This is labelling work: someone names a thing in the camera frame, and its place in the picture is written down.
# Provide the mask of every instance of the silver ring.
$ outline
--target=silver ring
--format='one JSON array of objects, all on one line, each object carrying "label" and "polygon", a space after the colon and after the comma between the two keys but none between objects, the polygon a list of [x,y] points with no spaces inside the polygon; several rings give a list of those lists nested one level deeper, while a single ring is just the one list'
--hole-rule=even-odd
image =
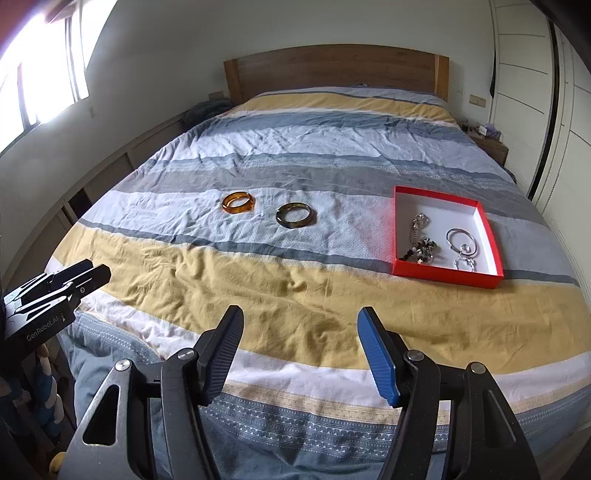
[{"label": "silver ring", "polygon": [[[463,233],[470,240],[472,240],[472,242],[474,243],[474,251],[472,251],[470,246],[468,246],[466,244],[462,244],[462,246],[460,248],[454,246],[452,241],[450,240],[450,237],[453,233]],[[445,238],[446,238],[447,244],[450,246],[450,248],[455,253],[457,253],[463,257],[474,257],[474,255],[476,255],[476,252],[478,252],[478,244],[476,243],[476,239],[472,235],[470,235],[468,232],[463,230],[462,228],[451,228],[450,230],[447,231]]]},{"label": "silver ring", "polygon": [[468,267],[470,267],[471,272],[476,271],[476,262],[474,262],[473,258],[460,255],[453,263],[453,266],[456,267],[456,270],[460,270],[460,267],[458,266],[459,262],[464,262]]}]

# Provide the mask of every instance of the bed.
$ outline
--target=bed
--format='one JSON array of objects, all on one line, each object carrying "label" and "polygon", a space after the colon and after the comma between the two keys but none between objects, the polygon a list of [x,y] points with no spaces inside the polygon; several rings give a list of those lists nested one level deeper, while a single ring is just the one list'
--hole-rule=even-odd
[{"label": "bed", "polygon": [[[535,455],[574,431],[591,400],[587,306],[541,215],[448,112],[449,59],[326,45],[225,70],[236,106],[105,194],[48,264],[90,258],[112,271],[60,334],[78,420],[116,360],[167,358],[238,304],[242,342],[202,412],[222,478],[374,479],[398,411],[379,396],[357,338],[357,313],[371,305],[436,362],[486,364]],[[504,281],[486,290],[392,276],[395,185],[482,202]],[[228,215],[221,201],[237,190],[254,195],[254,210]],[[312,206],[316,223],[276,223],[292,201]],[[433,475],[448,422],[441,403]]]}]

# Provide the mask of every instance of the nightstand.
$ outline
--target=nightstand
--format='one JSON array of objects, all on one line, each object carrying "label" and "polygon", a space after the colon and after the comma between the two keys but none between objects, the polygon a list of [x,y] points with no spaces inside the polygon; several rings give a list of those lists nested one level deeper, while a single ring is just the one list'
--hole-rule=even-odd
[{"label": "nightstand", "polygon": [[469,129],[467,134],[471,139],[474,140],[474,143],[478,145],[481,150],[484,150],[484,152],[490,158],[496,161],[501,167],[505,165],[505,160],[507,159],[509,149],[503,145],[500,140],[483,137],[480,133],[473,129]]}]

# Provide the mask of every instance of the blue gripper pad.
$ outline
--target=blue gripper pad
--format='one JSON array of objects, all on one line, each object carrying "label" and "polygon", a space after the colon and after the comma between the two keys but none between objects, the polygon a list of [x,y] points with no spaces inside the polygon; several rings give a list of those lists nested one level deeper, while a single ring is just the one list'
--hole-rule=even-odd
[{"label": "blue gripper pad", "polygon": [[197,360],[197,368],[205,378],[202,390],[205,405],[222,392],[243,330],[244,313],[240,307],[231,305]]},{"label": "blue gripper pad", "polygon": [[395,406],[400,397],[396,387],[396,367],[366,308],[362,308],[357,315],[357,333],[379,394],[389,405]]}]

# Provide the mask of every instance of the amber bangle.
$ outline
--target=amber bangle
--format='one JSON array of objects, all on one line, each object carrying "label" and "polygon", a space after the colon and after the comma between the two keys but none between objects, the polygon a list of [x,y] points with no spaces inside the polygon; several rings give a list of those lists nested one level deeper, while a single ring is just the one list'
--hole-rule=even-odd
[{"label": "amber bangle", "polygon": [[[284,215],[290,210],[295,209],[306,210],[308,212],[307,217],[302,220],[298,220],[297,222],[288,222],[287,220],[285,220]],[[285,205],[279,207],[277,213],[275,214],[275,220],[277,220],[277,223],[279,223],[279,225],[284,226],[285,228],[301,228],[303,226],[311,224],[314,221],[315,217],[316,212],[309,205],[300,202],[286,203]]]},{"label": "amber bangle", "polygon": [[[242,205],[238,205],[236,207],[230,206],[230,204],[234,200],[239,200],[239,199],[248,199],[248,200],[246,202],[244,202]],[[225,212],[228,212],[228,213],[247,212],[249,210],[252,210],[252,208],[254,206],[255,206],[255,198],[250,193],[247,193],[247,192],[234,192],[222,200],[222,208],[224,209]]]}]

